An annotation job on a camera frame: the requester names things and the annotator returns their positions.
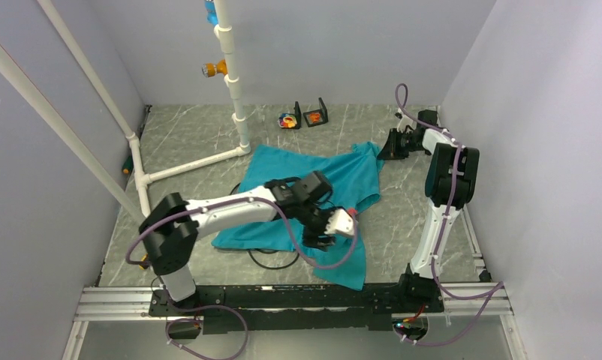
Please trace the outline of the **blue fitting on pipe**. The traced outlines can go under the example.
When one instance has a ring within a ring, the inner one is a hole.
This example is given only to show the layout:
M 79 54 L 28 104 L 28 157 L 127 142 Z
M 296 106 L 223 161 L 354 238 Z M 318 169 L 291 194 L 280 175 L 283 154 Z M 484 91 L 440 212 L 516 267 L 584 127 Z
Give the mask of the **blue fitting on pipe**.
M 206 19 L 208 23 L 213 26 L 218 25 L 218 17 L 216 13 L 215 1 L 214 0 L 205 0 L 204 5 L 206 8 Z

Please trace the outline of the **orange flashlight on pipe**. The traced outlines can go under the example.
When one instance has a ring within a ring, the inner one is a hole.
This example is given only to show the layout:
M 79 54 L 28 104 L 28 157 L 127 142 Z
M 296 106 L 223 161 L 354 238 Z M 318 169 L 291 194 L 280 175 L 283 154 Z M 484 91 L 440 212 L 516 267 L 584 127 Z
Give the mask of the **orange flashlight on pipe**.
M 227 63 L 225 59 L 222 59 L 217 63 L 203 64 L 201 70 L 202 74 L 206 78 L 214 77 L 217 75 L 226 76 L 228 74 Z

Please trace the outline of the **black square frame holder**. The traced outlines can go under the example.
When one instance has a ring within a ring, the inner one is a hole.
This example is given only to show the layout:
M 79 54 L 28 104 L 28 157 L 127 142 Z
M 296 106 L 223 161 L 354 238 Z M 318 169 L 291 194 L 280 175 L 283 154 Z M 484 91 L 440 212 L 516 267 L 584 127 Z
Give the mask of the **black square frame holder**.
M 318 109 L 309 110 L 303 113 L 303 119 L 309 128 L 325 125 L 329 122 L 327 107 L 322 97 L 318 98 L 318 104 Z

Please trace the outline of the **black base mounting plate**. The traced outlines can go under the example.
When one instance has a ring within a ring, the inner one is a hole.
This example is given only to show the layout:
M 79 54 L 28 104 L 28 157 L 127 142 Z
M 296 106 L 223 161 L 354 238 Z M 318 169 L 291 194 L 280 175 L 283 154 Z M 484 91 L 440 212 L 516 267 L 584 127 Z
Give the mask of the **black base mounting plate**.
M 402 316 L 440 314 L 439 290 L 424 295 L 415 286 L 367 283 L 356 291 L 339 285 L 201 285 L 193 299 L 169 303 L 161 289 L 152 292 L 150 317 L 196 318 L 205 335 L 228 332 L 365 328 L 389 331 Z

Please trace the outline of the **white PVC pipe stand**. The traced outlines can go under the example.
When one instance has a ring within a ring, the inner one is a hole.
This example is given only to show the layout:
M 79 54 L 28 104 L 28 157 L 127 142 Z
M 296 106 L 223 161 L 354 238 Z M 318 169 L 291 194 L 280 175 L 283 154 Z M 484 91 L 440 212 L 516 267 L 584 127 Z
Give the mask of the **white PVC pipe stand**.
M 87 1 L 55 8 L 89 58 L 130 126 L 142 118 L 143 96 L 98 12 Z M 0 44 L 109 174 L 128 148 L 122 130 L 36 1 L 0 1 Z M 0 224 L 108 218 L 116 200 L 0 74 Z

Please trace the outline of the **yellow black screwdriver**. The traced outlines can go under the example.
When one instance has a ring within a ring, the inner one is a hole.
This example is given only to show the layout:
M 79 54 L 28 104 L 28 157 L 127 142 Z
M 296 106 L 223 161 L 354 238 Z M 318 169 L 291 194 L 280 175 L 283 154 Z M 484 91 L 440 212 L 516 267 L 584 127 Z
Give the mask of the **yellow black screwdriver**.
M 143 258 L 140 260 L 140 263 L 138 264 L 138 266 L 142 270 L 147 270 L 149 268 L 149 259 L 148 259 L 148 255 L 147 254 L 145 254 L 143 256 Z

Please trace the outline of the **colourful flower plush patch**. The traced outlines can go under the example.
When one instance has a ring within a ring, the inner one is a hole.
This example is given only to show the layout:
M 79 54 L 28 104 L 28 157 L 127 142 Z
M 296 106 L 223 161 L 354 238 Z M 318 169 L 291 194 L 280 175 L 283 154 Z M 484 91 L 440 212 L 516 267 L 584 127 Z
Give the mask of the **colourful flower plush patch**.
M 294 114 L 282 113 L 278 118 L 278 126 L 284 130 L 295 130 L 299 128 L 299 123 Z

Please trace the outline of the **teal t-shirt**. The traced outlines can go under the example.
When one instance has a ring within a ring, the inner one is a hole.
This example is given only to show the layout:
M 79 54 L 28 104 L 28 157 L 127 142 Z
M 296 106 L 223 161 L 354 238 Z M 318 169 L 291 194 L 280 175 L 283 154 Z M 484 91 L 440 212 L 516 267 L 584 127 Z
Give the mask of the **teal t-shirt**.
M 377 203 L 380 198 L 379 173 L 383 161 L 377 158 L 380 149 L 373 142 L 352 145 L 351 151 L 332 157 L 299 154 L 267 145 L 259 145 L 248 165 L 239 191 L 245 192 L 269 180 L 291 177 L 302 178 L 317 170 L 322 172 L 333 192 L 324 197 L 322 208 L 341 206 L 360 214 Z M 293 251 L 293 243 L 282 220 L 250 223 L 221 231 L 212 245 L 232 250 Z M 353 253 L 337 268 L 330 266 L 341 260 L 351 249 L 351 240 L 339 236 L 336 243 L 322 251 L 303 245 L 303 253 L 319 266 L 316 277 L 352 290 L 361 290 L 366 278 L 366 252 L 359 238 Z

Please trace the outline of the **orange brooch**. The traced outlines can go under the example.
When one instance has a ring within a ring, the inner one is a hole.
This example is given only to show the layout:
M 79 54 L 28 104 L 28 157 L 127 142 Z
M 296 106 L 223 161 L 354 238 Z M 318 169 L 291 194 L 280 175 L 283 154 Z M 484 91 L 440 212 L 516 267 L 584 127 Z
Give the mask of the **orange brooch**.
M 308 115 L 308 119 L 311 123 L 321 122 L 321 114 L 316 112 L 311 113 Z

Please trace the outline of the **aluminium rail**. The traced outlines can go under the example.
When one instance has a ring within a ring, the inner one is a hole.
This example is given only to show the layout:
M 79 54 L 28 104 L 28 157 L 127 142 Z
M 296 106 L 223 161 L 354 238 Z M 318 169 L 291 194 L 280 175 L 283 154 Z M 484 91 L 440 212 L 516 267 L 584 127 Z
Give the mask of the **aluminium rail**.
M 483 298 L 473 300 L 458 300 L 448 295 L 442 295 L 444 309 L 441 312 L 427 310 L 421 317 L 472 317 L 484 306 L 483 316 L 511 317 L 513 308 L 510 306 L 506 291 L 500 289 L 489 300 Z M 142 287 L 104 287 L 85 288 L 80 296 L 74 320 L 89 321 L 134 321 L 134 320 L 175 320 L 180 317 L 169 310 L 158 313 L 151 309 L 155 306 L 152 291 Z

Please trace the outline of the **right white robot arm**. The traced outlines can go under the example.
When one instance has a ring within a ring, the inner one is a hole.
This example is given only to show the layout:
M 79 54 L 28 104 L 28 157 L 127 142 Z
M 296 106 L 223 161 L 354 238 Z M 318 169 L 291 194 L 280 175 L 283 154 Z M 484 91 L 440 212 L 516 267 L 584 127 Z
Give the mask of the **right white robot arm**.
M 399 279 L 396 301 L 405 311 L 415 311 L 440 295 L 435 275 L 448 235 L 461 210 L 474 195 L 480 152 L 457 145 L 448 132 L 438 126 L 438 113 L 418 112 L 417 125 L 390 129 L 380 161 L 406 159 L 412 152 L 431 157 L 424 194 L 427 213 L 416 253 Z

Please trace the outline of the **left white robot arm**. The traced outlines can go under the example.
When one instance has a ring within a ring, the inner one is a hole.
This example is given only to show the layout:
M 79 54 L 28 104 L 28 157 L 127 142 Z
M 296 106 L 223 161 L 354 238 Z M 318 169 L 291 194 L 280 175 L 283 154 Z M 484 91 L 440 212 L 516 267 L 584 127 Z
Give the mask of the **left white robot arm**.
M 295 219 L 303 226 L 303 244 L 325 250 L 336 236 L 352 238 L 354 222 L 342 207 L 321 208 L 333 192 L 322 172 L 303 178 L 273 179 L 265 184 L 216 199 L 186 200 L 178 193 L 166 196 L 140 225 L 147 260 L 169 295 L 178 314 L 192 313 L 198 305 L 196 283 L 188 262 L 201 236 L 233 227 Z

